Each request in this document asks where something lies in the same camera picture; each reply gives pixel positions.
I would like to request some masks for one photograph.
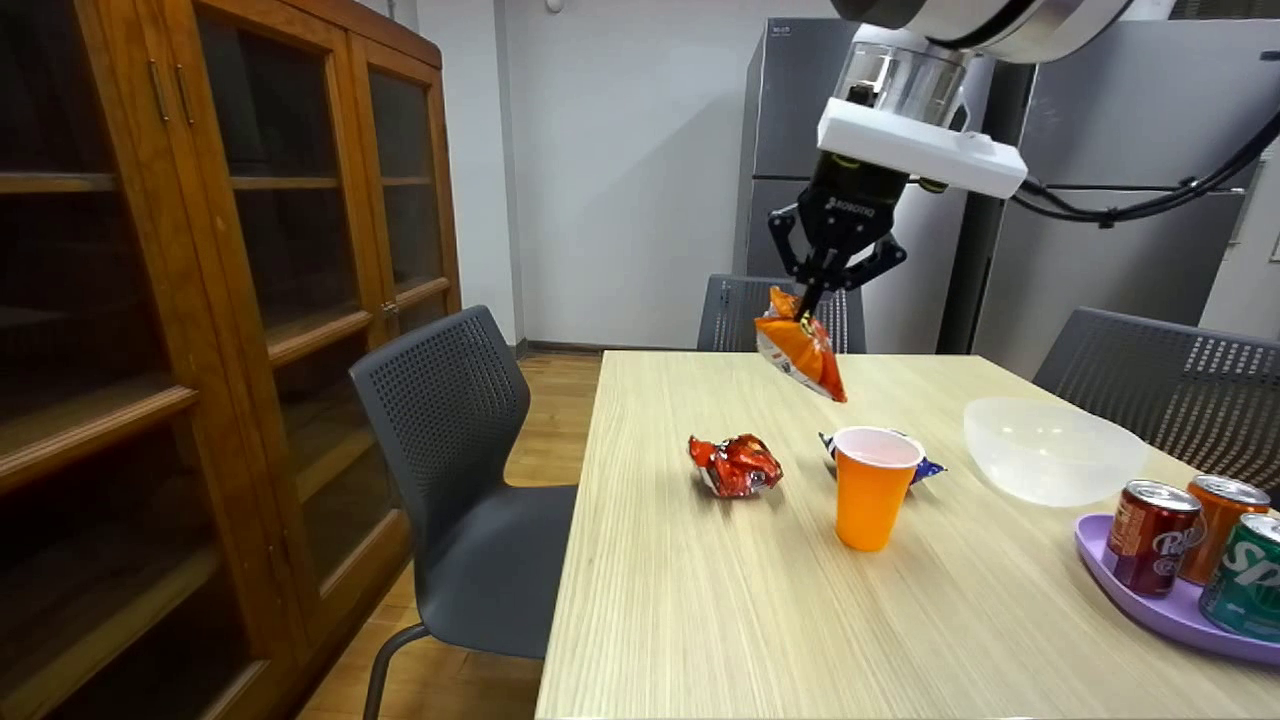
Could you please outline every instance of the black chair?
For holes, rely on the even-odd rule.
[[[366,717],[382,712],[393,655],[420,638],[539,659],[576,488],[506,485],[530,385],[488,309],[375,350],[351,381],[414,519],[420,605],[420,623],[375,653]]]
[[[769,309],[769,290],[806,292],[787,277],[708,277],[704,316],[696,330],[701,354],[752,354],[755,316]],[[861,292],[829,292],[815,309],[835,354],[865,354],[865,302]]]
[[[1280,346],[1078,309],[1036,385],[1170,456],[1280,496]]]

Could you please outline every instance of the wooden cabinet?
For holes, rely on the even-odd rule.
[[[439,53],[0,4],[0,717],[278,717],[408,561],[350,363],[455,309]]]

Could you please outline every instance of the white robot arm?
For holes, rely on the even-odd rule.
[[[1028,166],[1015,148],[965,127],[957,108],[978,55],[1043,64],[1102,36],[1129,0],[833,0],[861,22],[822,122],[822,166],[769,229],[784,268],[807,290],[801,311],[833,290],[895,268],[893,210],[903,186],[951,186],[1008,201]]]

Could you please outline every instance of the can lid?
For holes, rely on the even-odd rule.
[[[1268,492],[1260,492],[1260,488],[1252,488],[1243,479],[1231,479],[1231,476],[1197,476],[1192,485],[1213,492],[1213,496],[1237,501],[1237,504],[1273,504]]]
[[[1170,485],[1152,485],[1152,479],[1134,479],[1124,485],[1129,496],[1152,504],[1152,508],[1170,508],[1170,511],[1200,511],[1200,501],[1185,488],[1170,488]]]
[[[1243,511],[1241,523],[1280,544],[1280,511]]]

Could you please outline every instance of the orange cup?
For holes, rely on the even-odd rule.
[[[879,551],[893,537],[924,448],[893,429],[839,429],[835,442],[835,537],[848,549]]]

